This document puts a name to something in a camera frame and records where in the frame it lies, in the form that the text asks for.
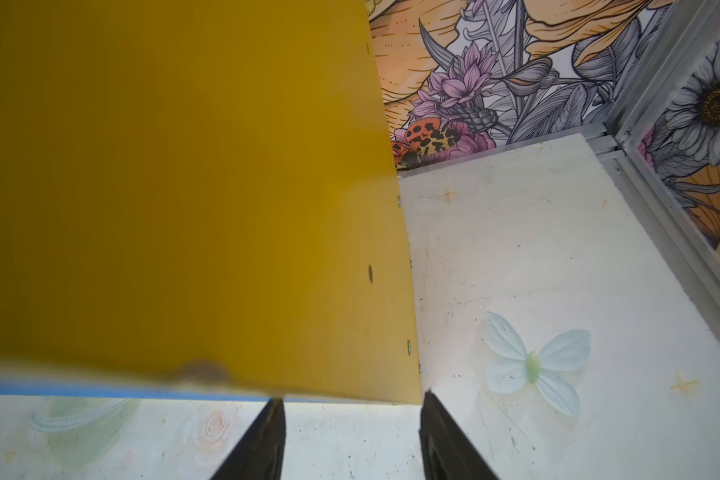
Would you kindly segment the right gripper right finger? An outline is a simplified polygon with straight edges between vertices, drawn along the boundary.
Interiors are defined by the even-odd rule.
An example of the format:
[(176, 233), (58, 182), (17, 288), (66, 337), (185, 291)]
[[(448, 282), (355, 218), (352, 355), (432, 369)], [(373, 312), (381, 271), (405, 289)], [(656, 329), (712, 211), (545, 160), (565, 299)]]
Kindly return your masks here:
[(426, 480), (498, 480), (431, 390), (424, 394), (419, 438)]

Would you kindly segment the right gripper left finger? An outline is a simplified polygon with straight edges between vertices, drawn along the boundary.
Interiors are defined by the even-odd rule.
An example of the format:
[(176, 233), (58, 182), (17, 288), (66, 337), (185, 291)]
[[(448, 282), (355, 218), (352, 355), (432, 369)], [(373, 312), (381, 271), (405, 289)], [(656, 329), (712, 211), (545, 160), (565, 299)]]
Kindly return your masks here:
[(278, 480), (286, 441), (285, 407), (270, 399), (211, 480)]

